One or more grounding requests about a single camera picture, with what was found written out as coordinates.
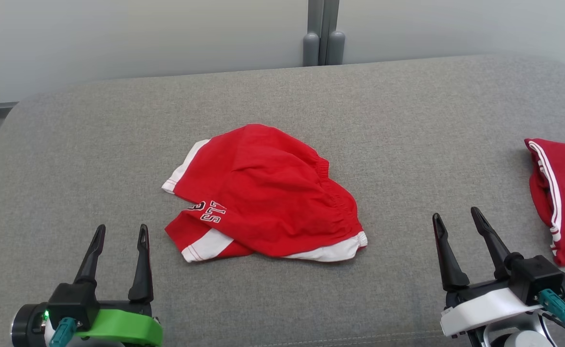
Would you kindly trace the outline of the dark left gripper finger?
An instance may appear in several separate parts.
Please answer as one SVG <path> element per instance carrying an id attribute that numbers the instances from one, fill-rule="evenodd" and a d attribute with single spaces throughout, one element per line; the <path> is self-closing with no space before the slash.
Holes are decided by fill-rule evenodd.
<path id="1" fill-rule="evenodd" d="M 104 248 L 106 226 L 101 224 L 97 227 L 89 244 L 88 250 L 80 264 L 78 273 L 75 276 L 74 283 L 90 282 L 95 283 L 95 275 L 99 255 L 102 254 Z"/>
<path id="2" fill-rule="evenodd" d="M 137 240 L 138 260 L 133 284 L 128 292 L 131 303 L 151 303 L 153 301 L 152 264 L 150 259 L 149 231 L 141 224 Z"/>

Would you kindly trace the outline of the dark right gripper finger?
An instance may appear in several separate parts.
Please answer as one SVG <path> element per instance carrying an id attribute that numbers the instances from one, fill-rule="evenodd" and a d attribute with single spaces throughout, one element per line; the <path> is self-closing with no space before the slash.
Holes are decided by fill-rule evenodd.
<path id="1" fill-rule="evenodd" d="M 505 266 L 505 259 L 511 252 L 478 207 L 472 207 L 470 213 L 473 217 L 476 230 L 485 240 L 494 266 L 494 278 L 496 280 L 508 279 L 510 275 Z"/>
<path id="2" fill-rule="evenodd" d="M 443 290 L 455 292 L 467 288 L 470 285 L 469 277 L 461 270 L 449 245 L 449 233 L 441 216 L 434 213 L 432 221 Z"/>

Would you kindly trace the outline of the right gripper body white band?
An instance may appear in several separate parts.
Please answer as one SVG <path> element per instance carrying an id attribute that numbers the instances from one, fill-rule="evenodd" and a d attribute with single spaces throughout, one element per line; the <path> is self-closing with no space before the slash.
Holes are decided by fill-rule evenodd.
<path id="1" fill-rule="evenodd" d="M 542 291 L 537 305 L 527 306 L 507 283 L 485 282 L 488 292 L 463 301 L 447 295 L 440 325 L 444 336 L 465 334 L 473 347 L 555 347 L 546 321 L 565 329 L 565 275 L 559 294 Z"/>

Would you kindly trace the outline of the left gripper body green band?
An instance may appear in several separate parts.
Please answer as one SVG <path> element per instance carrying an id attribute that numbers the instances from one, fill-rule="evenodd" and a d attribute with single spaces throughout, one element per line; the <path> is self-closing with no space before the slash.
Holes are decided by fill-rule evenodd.
<path id="1" fill-rule="evenodd" d="M 53 323 L 47 303 L 23 305 L 12 321 L 14 347 L 160 347 L 163 329 L 149 306 L 103 301 L 89 329 L 75 318 Z"/>

